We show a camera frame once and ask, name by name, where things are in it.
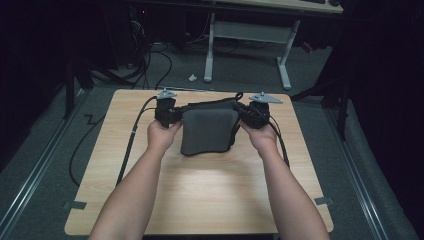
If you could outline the person's left hand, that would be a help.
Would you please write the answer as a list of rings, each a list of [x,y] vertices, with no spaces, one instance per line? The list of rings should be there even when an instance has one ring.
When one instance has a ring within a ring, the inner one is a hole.
[[[155,153],[164,154],[173,144],[175,135],[181,126],[181,121],[173,124],[169,128],[163,127],[157,120],[150,123],[147,129],[147,149]]]

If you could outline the white-framed wooden desk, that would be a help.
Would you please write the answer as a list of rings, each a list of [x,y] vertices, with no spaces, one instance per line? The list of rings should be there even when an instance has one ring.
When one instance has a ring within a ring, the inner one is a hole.
[[[282,55],[276,58],[277,68],[284,90],[291,89],[286,62],[301,22],[300,15],[305,13],[324,14],[325,16],[335,14],[338,16],[344,11],[339,3],[332,3],[332,0],[326,0],[325,4],[315,4],[300,0],[211,0],[211,3],[214,7],[223,4],[235,4],[239,7],[264,7],[266,10],[284,10],[295,14],[293,23],[288,27],[259,23],[241,23],[233,20],[217,20],[214,13],[210,14],[204,81],[209,83],[213,79],[213,47],[216,38],[277,43],[285,45]]]

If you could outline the metal floor rail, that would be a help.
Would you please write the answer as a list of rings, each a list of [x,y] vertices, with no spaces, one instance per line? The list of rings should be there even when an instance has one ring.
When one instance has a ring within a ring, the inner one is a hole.
[[[347,170],[349,181],[355,191],[356,197],[361,207],[361,211],[367,221],[374,240],[389,240],[387,231],[381,221],[375,203],[368,192],[364,180],[360,175],[359,169],[355,164],[353,155],[347,145],[347,142],[342,139],[338,132],[335,113],[328,109],[324,109],[323,112],[327,118],[327,121],[331,125],[333,135],[335,136],[339,148],[341,149],[343,155],[342,159]]]
[[[9,205],[7,212],[1,218],[0,240],[7,240],[9,237],[14,226],[16,225],[16,222],[19,220],[22,212],[30,201],[33,193],[37,189],[49,165],[51,164],[53,154],[55,153],[57,146],[62,140],[76,112],[87,99],[89,94],[90,92],[88,90],[79,90],[78,93],[74,96],[74,106],[69,111],[67,111],[65,117],[61,119],[60,124],[51,136],[28,177],[19,187],[19,191],[14,197],[13,202]]]

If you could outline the person's right hand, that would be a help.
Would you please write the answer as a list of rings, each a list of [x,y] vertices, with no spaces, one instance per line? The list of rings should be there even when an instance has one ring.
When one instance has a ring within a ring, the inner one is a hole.
[[[240,125],[249,135],[253,147],[259,154],[277,152],[277,135],[269,125],[261,129],[251,128],[244,122],[241,122]]]

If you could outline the black metal stand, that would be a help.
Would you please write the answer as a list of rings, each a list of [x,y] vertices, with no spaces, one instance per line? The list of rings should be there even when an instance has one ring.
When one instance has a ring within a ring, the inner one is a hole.
[[[70,60],[66,65],[66,79],[65,79],[65,90],[66,90],[66,101],[65,101],[65,115],[64,118],[68,119],[73,112],[75,104],[75,90],[74,90],[74,69],[73,61]]]
[[[350,92],[350,84],[345,83],[341,91],[339,113],[337,118],[337,131],[342,140],[345,139],[345,124],[346,124],[346,119],[348,117],[347,107],[348,107],[348,100],[349,100],[349,92]]]

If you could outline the grey and yellow cloth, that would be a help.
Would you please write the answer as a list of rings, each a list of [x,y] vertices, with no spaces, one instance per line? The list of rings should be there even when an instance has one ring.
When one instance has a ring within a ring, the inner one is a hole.
[[[237,93],[215,101],[189,103],[182,114],[183,135],[180,152],[185,156],[223,153],[235,142],[240,120]]]

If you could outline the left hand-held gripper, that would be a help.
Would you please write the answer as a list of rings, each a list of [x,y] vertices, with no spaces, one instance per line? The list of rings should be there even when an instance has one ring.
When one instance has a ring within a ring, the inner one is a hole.
[[[176,96],[176,93],[164,89],[156,97],[155,119],[164,128],[182,120],[182,109],[175,106]]]

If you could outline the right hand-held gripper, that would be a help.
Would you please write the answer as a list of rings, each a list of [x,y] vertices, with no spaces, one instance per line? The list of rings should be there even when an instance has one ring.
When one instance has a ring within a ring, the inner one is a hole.
[[[282,104],[283,101],[265,93],[259,93],[249,97],[250,103],[238,104],[240,119],[250,128],[261,129],[269,124],[270,104]]]

